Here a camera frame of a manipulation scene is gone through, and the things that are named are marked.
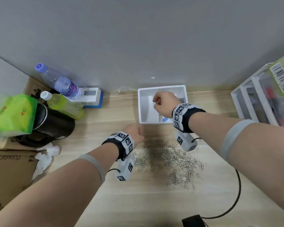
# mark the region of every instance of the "small bottle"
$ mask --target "small bottle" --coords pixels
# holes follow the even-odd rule
[[[72,103],[63,95],[52,94],[48,91],[43,91],[40,97],[47,101],[50,108],[57,110],[74,119],[80,119],[84,115],[84,110],[77,104]]]
[[[35,66],[35,70],[41,73],[42,78],[50,87],[54,88],[65,97],[77,99],[81,96],[81,89],[56,69],[48,68],[43,63],[39,63]]]

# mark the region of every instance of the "green bag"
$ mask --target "green bag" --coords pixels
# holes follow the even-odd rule
[[[38,100],[25,94],[8,97],[0,109],[0,136],[31,134]]]

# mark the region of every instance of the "black cord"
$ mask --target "black cord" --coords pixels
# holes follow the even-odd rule
[[[192,143],[195,141],[195,140],[197,140],[197,139],[201,139],[201,138],[195,138],[195,139],[193,139],[193,141],[191,141]],[[201,140],[203,140],[203,139],[201,139]]]
[[[215,216],[215,217],[201,217],[203,219],[216,219],[216,218],[219,218],[219,217],[223,217],[224,215],[228,214],[235,206],[236,204],[238,203],[238,200],[240,198],[240,195],[241,195],[241,179],[240,179],[240,175],[239,175],[239,172],[235,169],[236,173],[237,173],[237,176],[238,176],[238,181],[239,181],[239,192],[238,192],[238,196],[235,200],[235,203],[224,213],[218,215],[218,216]]]
[[[119,169],[116,169],[116,168],[110,169],[108,172],[110,172],[111,170],[114,170],[114,169],[119,171],[119,173],[121,172]]]

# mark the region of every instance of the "gray elastic band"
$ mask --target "gray elastic band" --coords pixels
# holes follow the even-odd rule
[[[238,137],[238,135],[241,133],[241,131],[247,127],[248,125],[255,123],[255,121],[252,121],[250,119],[242,120],[238,123],[236,123],[227,133],[227,135],[224,138],[220,156],[227,161],[228,152],[231,149],[234,141]]]
[[[91,164],[93,164],[93,165],[97,168],[97,170],[98,170],[98,172],[99,172],[99,174],[100,174],[101,181],[102,181],[101,184],[104,183],[104,181],[105,181],[105,176],[106,176],[106,172],[105,172],[105,170],[102,168],[102,166],[99,164],[99,162],[98,162],[97,159],[95,159],[94,157],[92,157],[92,156],[90,156],[90,155],[87,155],[87,154],[80,155],[80,156],[78,157],[78,159],[85,159],[85,160],[89,161]]]

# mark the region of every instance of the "wooden table surface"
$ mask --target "wooden table surface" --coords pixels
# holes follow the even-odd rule
[[[229,90],[187,92],[189,103],[210,113],[237,116]],[[74,132],[58,142],[61,153],[54,158],[53,171],[79,155],[101,145],[113,132],[139,122],[136,93],[107,95],[102,109],[86,109]],[[147,139],[167,137],[176,143],[171,124],[147,125]],[[105,183],[91,201],[77,227],[89,226],[182,226],[181,219],[200,214],[216,216],[231,207],[238,193],[234,168],[224,162],[204,141],[194,155],[207,162],[201,179],[194,177],[196,191],[168,185],[168,172],[137,172],[119,182],[109,172]],[[284,211],[241,175],[242,194],[236,207],[226,216],[206,220],[210,226],[284,226]]]

